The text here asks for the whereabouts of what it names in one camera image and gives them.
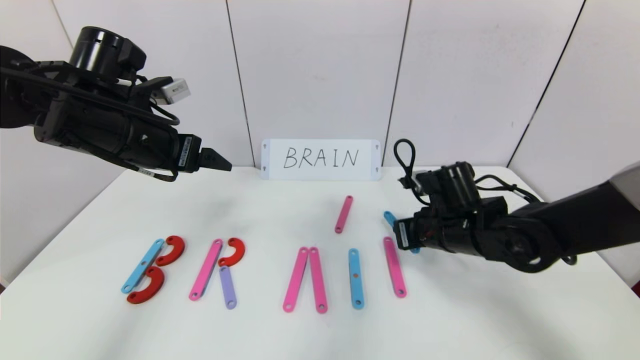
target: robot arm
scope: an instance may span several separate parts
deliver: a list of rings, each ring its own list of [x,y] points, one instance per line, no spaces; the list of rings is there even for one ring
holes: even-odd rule
[[[403,142],[410,144],[399,140],[396,158]],[[578,254],[640,241],[640,163],[603,184],[545,203],[495,176],[474,180],[468,163],[413,173],[412,165],[398,161],[406,171],[400,179],[404,187],[418,198],[429,195],[431,201],[419,198],[426,207],[395,223],[397,244],[403,250],[431,247],[539,272],[558,259],[574,265]],[[477,183],[488,177],[502,186],[479,188]],[[503,197],[482,199],[478,189],[516,192],[529,204],[509,213]]]
[[[183,79],[137,74],[147,55],[129,39],[85,27],[69,62],[35,62],[0,46],[0,127],[33,126],[39,142],[92,154],[163,181],[201,167],[231,170],[201,139],[178,134],[162,109],[190,92]],[[156,115],[153,110],[164,115]],[[164,169],[164,175],[146,169]]]

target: blue plastic strip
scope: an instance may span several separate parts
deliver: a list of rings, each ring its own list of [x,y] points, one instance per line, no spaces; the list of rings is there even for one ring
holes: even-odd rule
[[[364,307],[362,291],[362,272],[360,272],[360,253],[358,249],[349,249],[349,280],[351,284],[351,305],[354,309]]]
[[[397,220],[396,217],[393,214],[391,214],[391,211],[385,211],[383,215],[385,217],[385,220],[389,223],[389,226],[393,229],[394,224],[396,223],[396,220]],[[417,254],[420,252],[420,248],[418,247],[416,249],[411,249],[409,251],[414,254]]]
[[[384,214],[385,220],[389,223],[389,226],[393,229],[394,224],[396,223],[396,217],[391,214],[391,211],[385,211]]]
[[[150,267],[154,261],[156,260],[156,256],[160,254],[160,250],[162,250],[162,245],[164,245],[164,239],[158,239],[154,241],[154,244],[151,245],[149,251],[145,254],[145,257],[140,260],[138,266],[133,270],[131,276],[127,279],[127,282],[122,285],[122,291],[125,294],[130,293],[133,288],[135,288],[140,280],[142,280],[143,275],[145,275],[145,271]]]

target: pink plastic strip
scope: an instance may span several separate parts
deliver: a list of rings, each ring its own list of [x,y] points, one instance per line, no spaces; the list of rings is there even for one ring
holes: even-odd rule
[[[215,239],[211,244],[211,248],[209,248],[207,257],[204,259],[204,263],[202,264],[202,268],[200,268],[196,282],[193,284],[191,293],[189,293],[189,299],[196,301],[202,296],[213,272],[213,268],[216,266],[216,262],[218,262],[220,249],[222,249],[222,239]]]
[[[298,251],[298,257],[296,258],[296,264],[293,266],[293,273],[291,274],[291,280],[289,281],[287,295],[285,295],[284,304],[282,304],[282,309],[286,313],[290,313],[296,308],[298,292],[300,291],[300,285],[302,284],[302,276],[305,275],[305,267],[307,266],[308,252],[309,249],[306,247],[301,247]]]
[[[309,262],[311,263],[311,280],[314,283],[316,310],[318,313],[324,314],[329,309],[329,305],[326,303],[322,266],[320,266],[320,253],[318,252],[317,247],[309,248]]]
[[[340,234],[344,229],[344,224],[347,222],[347,216],[349,215],[349,210],[351,209],[351,203],[353,202],[353,196],[349,195],[344,199],[344,204],[342,205],[342,210],[340,211],[340,216],[338,217],[338,222],[335,224],[335,232]]]
[[[406,286],[404,285],[402,268],[400,268],[400,261],[398,260],[398,255],[396,254],[396,246],[394,245],[394,240],[387,236],[382,242],[385,244],[387,265],[389,266],[389,275],[391,275],[391,283],[394,286],[394,293],[396,293],[397,297],[405,297]]]

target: white label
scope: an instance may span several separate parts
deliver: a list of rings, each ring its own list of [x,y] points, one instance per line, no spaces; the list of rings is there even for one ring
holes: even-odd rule
[[[379,180],[377,140],[270,139],[261,147],[261,177],[275,180]]]
[[[191,148],[191,139],[192,137],[187,137],[184,139],[184,146],[182,146],[182,154],[180,154],[180,161],[178,162],[179,167],[184,167],[187,163],[187,155],[189,154],[189,149]]]
[[[150,176],[153,177],[155,174],[149,170],[143,169],[143,168],[139,168],[138,172],[141,174],[145,174],[146,176]]]
[[[400,240],[402,241],[402,246],[408,247],[409,240],[407,240],[406,238],[406,227],[404,226],[404,222],[401,222],[399,226],[400,226]]]

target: red semicircle piece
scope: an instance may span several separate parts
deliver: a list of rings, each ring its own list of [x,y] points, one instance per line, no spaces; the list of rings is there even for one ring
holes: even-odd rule
[[[235,247],[236,252],[226,258],[221,258],[218,260],[219,266],[232,266],[237,264],[238,261],[242,259],[244,256],[244,243],[239,238],[231,238],[228,241],[229,246]]]
[[[150,266],[145,275],[151,278],[151,283],[140,291],[134,291],[127,296],[127,301],[131,304],[141,304],[151,299],[164,284],[164,273],[157,266]]]
[[[184,252],[184,240],[180,236],[171,235],[166,241],[167,245],[172,245],[173,249],[167,255],[159,256],[156,259],[157,266],[165,266],[178,260],[180,255]]]

